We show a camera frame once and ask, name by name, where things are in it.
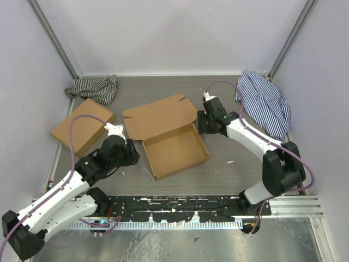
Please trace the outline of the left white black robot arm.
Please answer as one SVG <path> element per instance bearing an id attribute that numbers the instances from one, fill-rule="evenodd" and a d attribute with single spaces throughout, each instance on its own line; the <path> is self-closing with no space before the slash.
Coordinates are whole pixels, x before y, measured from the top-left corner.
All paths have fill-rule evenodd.
<path id="1" fill-rule="evenodd" d="M 4 243 L 21 260 L 35 256 L 45 243 L 70 223 L 89 215 L 109 212 L 109 197 L 95 184 L 122 166 L 137 164 L 140 155 L 131 139 L 111 135 L 98 148 L 79 159 L 50 191 L 21 211 L 1 218 Z"/>

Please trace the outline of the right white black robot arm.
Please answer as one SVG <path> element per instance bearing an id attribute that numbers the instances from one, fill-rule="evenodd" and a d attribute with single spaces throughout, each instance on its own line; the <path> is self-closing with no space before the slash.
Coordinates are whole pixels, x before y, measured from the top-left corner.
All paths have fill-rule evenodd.
<path id="1" fill-rule="evenodd" d="M 295 143 L 283 144 L 261 133 L 236 112 L 228 113 L 215 96 L 204 97 L 203 107 L 197 112 L 200 134 L 221 134 L 235 140 L 262 161 L 262 179 L 239 194 L 240 210 L 245 215 L 253 215 L 260 202 L 278 197 L 305 180 Z"/>

